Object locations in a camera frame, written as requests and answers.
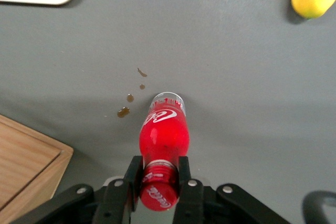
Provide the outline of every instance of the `bottle label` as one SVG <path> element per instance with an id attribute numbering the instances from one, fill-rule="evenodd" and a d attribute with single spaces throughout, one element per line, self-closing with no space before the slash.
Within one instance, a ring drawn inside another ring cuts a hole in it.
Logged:
<path id="1" fill-rule="evenodd" d="M 160 203 L 160 207 L 168 208 L 172 206 L 155 186 L 151 186 L 151 188 L 146 191 L 152 199 L 156 199 Z"/>
<path id="2" fill-rule="evenodd" d="M 153 123 L 158 123 L 158 122 L 161 122 L 169 118 L 174 118 L 176 116 L 177 116 L 177 113 L 173 110 L 169 110 L 169 109 L 157 110 L 147 116 L 143 125 L 146 125 L 151 120 L 153 120 Z"/>

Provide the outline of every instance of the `wooden cutting board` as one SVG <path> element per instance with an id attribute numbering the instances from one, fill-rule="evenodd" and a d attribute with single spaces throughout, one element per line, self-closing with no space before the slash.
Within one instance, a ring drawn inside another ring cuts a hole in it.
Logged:
<path id="1" fill-rule="evenodd" d="M 73 149 L 0 115 L 0 223 L 49 200 Z"/>

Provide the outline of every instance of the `brown liquid droplet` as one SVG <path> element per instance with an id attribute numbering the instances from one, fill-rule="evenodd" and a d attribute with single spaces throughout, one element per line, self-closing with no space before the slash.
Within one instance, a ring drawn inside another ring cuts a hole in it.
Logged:
<path id="1" fill-rule="evenodd" d="M 123 118 L 124 116 L 126 116 L 127 114 L 130 113 L 130 109 L 127 107 L 123 107 L 121 110 L 118 111 L 118 117 L 119 118 Z"/>
<path id="2" fill-rule="evenodd" d="M 145 74 L 144 72 L 142 72 L 139 68 L 138 68 L 138 72 L 141 74 L 142 77 L 147 77 L 147 74 Z"/>
<path id="3" fill-rule="evenodd" d="M 134 101 L 134 96 L 132 96 L 131 94 L 127 95 L 127 101 L 128 102 L 133 102 Z"/>

